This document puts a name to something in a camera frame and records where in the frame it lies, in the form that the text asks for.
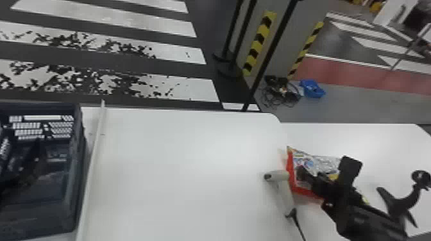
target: white table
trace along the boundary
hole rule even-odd
[[[99,110],[83,113],[92,145]],[[138,109],[107,109],[101,124],[78,238],[38,241],[301,240],[262,180],[266,171],[284,167],[287,145],[362,161],[355,184],[381,210],[376,187],[405,196],[411,172],[431,170],[431,137],[416,125],[280,124],[261,113]],[[397,165],[406,160],[407,168]],[[296,201],[308,241],[344,240],[317,203]],[[424,192],[411,210],[419,229],[407,223],[410,236],[431,231],[430,201]]]
[[[310,154],[351,156],[363,163],[354,185],[372,206],[386,212],[376,191],[385,187],[395,197],[412,190],[414,170],[431,171],[431,137],[413,124],[282,124],[285,144]],[[310,199],[296,196],[298,218],[308,241],[345,240],[335,224]],[[431,231],[431,193],[423,191],[410,211],[419,228],[407,222],[409,236]]]
[[[275,116],[107,109],[77,241],[299,240],[275,189]]]

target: wall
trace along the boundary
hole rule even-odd
[[[247,10],[250,0],[245,0],[241,14],[239,16],[239,21],[237,27],[233,34],[232,44],[230,46],[233,50],[235,46],[236,39],[238,37],[239,29],[243,22],[245,12]],[[340,0],[304,0],[300,1],[289,21],[288,26],[285,29],[283,37],[278,44],[275,54],[273,55],[266,74],[273,74],[277,76],[286,77],[298,57],[299,52],[302,50],[304,43],[307,41],[310,34],[313,32],[314,26],[317,22],[322,21],[325,18],[327,12],[334,8],[335,4]],[[237,63],[240,67],[244,65],[245,59],[249,53],[251,43],[255,38],[257,28],[262,20],[262,16],[265,10],[269,10],[277,13],[277,18],[273,27],[271,28],[271,33],[268,36],[264,48],[258,57],[258,62],[254,66],[250,77],[246,77],[248,84],[252,84],[254,77],[256,76],[258,69],[262,65],[262,61],[267,53],[269,45],[271,44],[276,30],[280,25],[280,21],[283,14],[286,11],[288,1],[277,1],[277,0],[258,0],[255,11],[251,18],[244,42],[242,44],[240,53],[237,58]]]

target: stanchion post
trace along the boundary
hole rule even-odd
[[[280,42],[280,40],[283,36],[284,30],[285,30],[287,24],[289,23],[289,20],[292,17],[293,11],[295,10],[295,7],[299,1],[302,1],[302,0],[290,0],[289,1],[289,5],[287,6],[286,12],[284,13],[284,16],[282,18],[280,26],[278,27],[278,30],[275,33],[274,40],[271,43],[271,46],[269,46],[268,53],[266,54],[265,59],[262,63],[262,66],[260,67],[259,72],[256,76],[256,79],[253,83],[253,86],[251,87],[249,96],[248,96],[246,102],[244,103],[244,106],[242,107],[242,110],[241,110],[242,112],[247,111],[251,100],[254,98],[256,90],[259,87],[259,84],[262,81],[262,78],[264,77],[266,69],[268,68],[269,61],[271,61],[271,58],[273,57],[275,49],[277,48],[278,43]]]
[[[235,26],[237,25],[239,11],[241,10],[241,5],[243,4],[243,2],[244,2],[244,0],[237,0],[237,6],[235,7],[235,11],[233,13],[232,21],[231,21],[230,27],[229,27],[228,36],[226,38],[226,41],[224,42],[224,46],[223,46],[221,53],[220,52],[214,52],[212,54],[213,57],[218,61],[228,62],[229,60],[231,60],[231,58],[228,57],[229,45],[230,45],[230,42],[232,41],[233,31],[235,30]]]
[[[393,71],[395,69],[395,67],[398,66],[398,64],[409,54],[409,52],[413,49],[413,46],[416,46],[419,44],[419,42],[421,41],[421,39],[431,30],[431,24],[428,26],[427,29],[424,29],[424,31],[422,32],[422,34],[420,34],[418,36],[418,38],[411,43],[411,45],[409,46],[409,48],[404,52],[404,54],[401,56],[401,58],[399,58],[394,65],[392,65],[391,67],[391,71]]]
[[[244,22],[242,23],[241,30],[238,36],[238,41],[235,45],[235,50],[233,52],[233,56],[230,60],[230,63],[220,63],[217,66],[219,73],[222,74],[224,77],[237,79],[242,75],[242,70],[237,66],[237,58],[239,50],[241,49],[242,42],[244,41],[244,37],[246,36],[247,27],[250,23],[251,16],[253,15],[253,11],[256,7],[256,3],[257,0],[251,0],[250,4],[248,5],[247,13],[244,18]]]

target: black stick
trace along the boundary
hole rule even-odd
[[[235,45],[235,51],[233,52],[233,57],[232,57],[232,60],[230,61],[230,68],[235,66],[237,63],[239,49],[241,48],[242,42],[244,41],[244,37],[246,36],[247,27],[248,27],[248,24],[250,23],[250,19],[251,19],[251,15],[253,14],[253,10],[256,7],[256,2],[257,2],[257,0],[251,0],[250,5],[248,6],[247,14],[244,18],[244,22],[242,23],[241,31],[239,32],[238,41]]]
[[[229,27],[228,38],[226,39],[226,42],[224,43],[224,47],[223,47],[223,52],[222,52],[223,58],[225,58],[226,55],[228,54],[229,45],[230,45],[230,42],[232,41],[233,31],[235,30],[235,25],[237,25],[239,11],[241,10],[241,5],[243,2],[244,0],[237,1],[237,6],[235,8],[235,12],[233,13],[233,18]]]
[[[284,13],[283,19],[280,23],[280,27],[278,27],[278,30],[274,36],[274,40],[271,43],[271,46],[269,47],[268,53],[265,56],[264,62],[262,63],[262,66],[259,69],[259,72],[256,76],[255,82],[253,83],[253,86],[250,90],[250,94],[244,103],[244,106],[242,107],[242,112],[246,112],[248,109],[248,106],[250,105],[251,100],[254,98],[257,88],[259,87],[260,82],[262,81],[262,78],[264,77],[265,71],[268,68],[269,61],[271,61],[271,58],[273,57],[273,54],[275,52],[275,49],[278,46],[278,43],[280,42],[280,39],[283,36],[284,29],[287,26],[287,23],[289,23],[289,20],[292,17],[292,13],[295,10],[296,4],[298,4],[298,1],[300,0],[291,0],[289,2],[289,5],[287,6],[286,12]]]

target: red floor marking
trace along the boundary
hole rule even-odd
[[[431,75],[428,74],[390,71],[313,57],[303,60],[295,79],[315,79],[318,83],[431,96]]]

